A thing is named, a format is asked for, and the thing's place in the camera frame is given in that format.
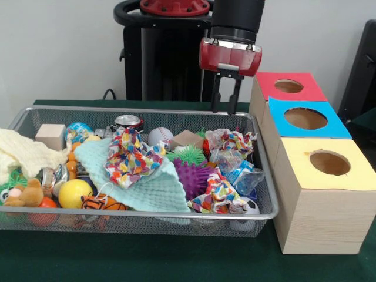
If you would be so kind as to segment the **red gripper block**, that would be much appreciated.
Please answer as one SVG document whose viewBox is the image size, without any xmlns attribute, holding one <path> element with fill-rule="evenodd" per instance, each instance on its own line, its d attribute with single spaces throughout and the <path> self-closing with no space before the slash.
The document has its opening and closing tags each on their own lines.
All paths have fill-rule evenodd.
<svg viewBox="0 0 376 282">
<path fill-rule="evenodd" d="M 228 113 L 236 113 L 242 76 L 252 77 L 258 71 L 262 59 L 262 48 L 253 44 L 225 41 L 204 37 L 200 42 L 199 65 L 203 70 L 220 72 L 221 70 L 237 73 L 233 93 L 229 98 Z M 212 112 L 219 111 L 221 94 L 221 74 L 214 77 L 211 98 Z"/>
</svg>

